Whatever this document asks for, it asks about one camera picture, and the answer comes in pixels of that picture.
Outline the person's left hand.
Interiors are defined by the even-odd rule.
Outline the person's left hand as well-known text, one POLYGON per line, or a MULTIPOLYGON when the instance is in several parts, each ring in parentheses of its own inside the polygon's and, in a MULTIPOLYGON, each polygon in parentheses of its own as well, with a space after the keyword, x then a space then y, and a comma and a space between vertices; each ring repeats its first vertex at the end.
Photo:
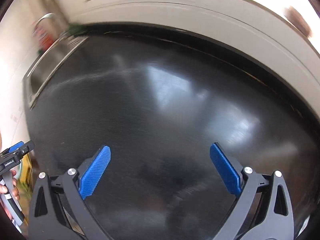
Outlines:
POLYGON ((7 189, 6 193, 1 193, 1 200, 5 209, 10 213, 11 218, 18 225, 21 225, 24 221, 24 215, 22 213, 22 208, 14 195, 13 178, 14 176, 12 175, 11 170, 8 170, 1 175, 1 185, 7 189))

